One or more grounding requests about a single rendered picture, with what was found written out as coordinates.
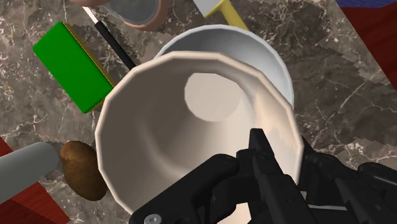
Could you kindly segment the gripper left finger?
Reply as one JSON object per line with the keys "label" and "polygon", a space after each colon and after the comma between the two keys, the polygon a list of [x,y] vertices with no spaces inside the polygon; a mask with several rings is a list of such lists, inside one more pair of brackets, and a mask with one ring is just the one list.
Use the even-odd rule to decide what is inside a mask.
{"label": "gripper left finger", "polygon": [[251,205],[247,224],[317,224],[261,129],[251,129],[247,149],[212,156],[133,212],[129,224],[217,224],[241,203]]}

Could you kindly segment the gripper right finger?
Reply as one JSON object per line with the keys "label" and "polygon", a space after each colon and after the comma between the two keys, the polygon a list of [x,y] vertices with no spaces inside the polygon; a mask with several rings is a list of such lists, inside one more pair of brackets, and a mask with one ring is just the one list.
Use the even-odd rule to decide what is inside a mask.
{"label": "gripper right finger", "polygon": [[303,143],[298,188],[307,193],[307,203],[346,208],[326,213],[320,224],[397,224],[396,170],[375,162],[354,170]]}

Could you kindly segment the beige cup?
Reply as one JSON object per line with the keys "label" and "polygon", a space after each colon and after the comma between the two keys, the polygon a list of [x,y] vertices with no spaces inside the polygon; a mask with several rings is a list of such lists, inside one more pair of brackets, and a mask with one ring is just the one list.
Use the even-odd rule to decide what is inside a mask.
{"label": "beige cup", "polygon": [[[247,149],[251,129],[264,132],[298,188],[302,137],[265,75],[221,53],[167,53],[133,68],[106,97],[95,130],[99,170],[131,217],[212,156]],[[219,223],[250,220],[250,208],[238,204]]]}

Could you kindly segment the white bowl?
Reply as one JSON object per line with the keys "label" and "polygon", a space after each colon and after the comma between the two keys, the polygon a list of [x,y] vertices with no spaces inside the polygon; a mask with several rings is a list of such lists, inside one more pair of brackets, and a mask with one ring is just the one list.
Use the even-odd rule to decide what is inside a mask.
{"label": "white bowl", "polygon": [[177,35],[156,56],[172,51],[219,52],[233,57],[260,70],[291,105],[295,104],[293,82],[284,61],[250,31],[230,25],[203,25]]}

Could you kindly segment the brown potato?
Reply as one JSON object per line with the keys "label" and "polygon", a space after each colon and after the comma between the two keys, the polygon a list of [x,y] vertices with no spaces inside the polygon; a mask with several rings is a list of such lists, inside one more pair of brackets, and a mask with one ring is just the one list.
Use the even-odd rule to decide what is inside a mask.
{"label": "brown potato", "polygon": [[90,201],[101,200],[108,186],[101,176],[95,150],[81,141],[68,141],[60,150],[64,178],[80,197]]}

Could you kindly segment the yellow and white box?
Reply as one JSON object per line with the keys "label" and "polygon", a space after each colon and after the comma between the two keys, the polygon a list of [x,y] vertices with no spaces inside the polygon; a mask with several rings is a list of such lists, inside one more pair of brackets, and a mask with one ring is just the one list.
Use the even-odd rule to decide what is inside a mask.
{"label": "yellow and white box", "polygon": [[228,25],[249,30],[230,0],[193,0],[199,12],[204,18],[207,18],[215,12],[220,12]]}

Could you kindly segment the black pen with white tip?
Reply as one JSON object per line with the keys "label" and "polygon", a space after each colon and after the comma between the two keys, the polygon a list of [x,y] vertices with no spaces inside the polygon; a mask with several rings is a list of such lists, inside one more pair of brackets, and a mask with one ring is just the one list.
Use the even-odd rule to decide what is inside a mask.
{"label": "black pen with white tip", "polygon": [[98,20],[95,17],[95,15],[92,13],[89,7],[83,6],[83,9],[94,23],[94,26],[98,30],[100,35],[108,42],[109,46],[113,49],[113,51],[117,54],[117,56],[121,59],[121,61],[125,64],[125,66],[128,69],[134,68],[136,66],[135,63],[127,55],[126,51],[122,48],[119,42],[110,33],[108,28],[102,23],[102,21]]}

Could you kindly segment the green box with yellow side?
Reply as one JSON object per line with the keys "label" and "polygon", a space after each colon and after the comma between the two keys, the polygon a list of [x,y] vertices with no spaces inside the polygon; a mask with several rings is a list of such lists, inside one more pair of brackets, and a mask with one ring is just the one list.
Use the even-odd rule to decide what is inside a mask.
{"label": "green box with yellow side", "polygon": [[115,85],[67,23],[57,22],[32,50],[82,113],[101,105]]}

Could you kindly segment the grey cylinder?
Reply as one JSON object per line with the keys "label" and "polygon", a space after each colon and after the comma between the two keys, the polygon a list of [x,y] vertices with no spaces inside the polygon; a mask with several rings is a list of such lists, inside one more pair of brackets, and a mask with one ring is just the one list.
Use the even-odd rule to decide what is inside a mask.
{"label": "grey cylinder", "polygon": [[0,204],[54,170],[59,154],[50,144],[37,142],[0,157]]}

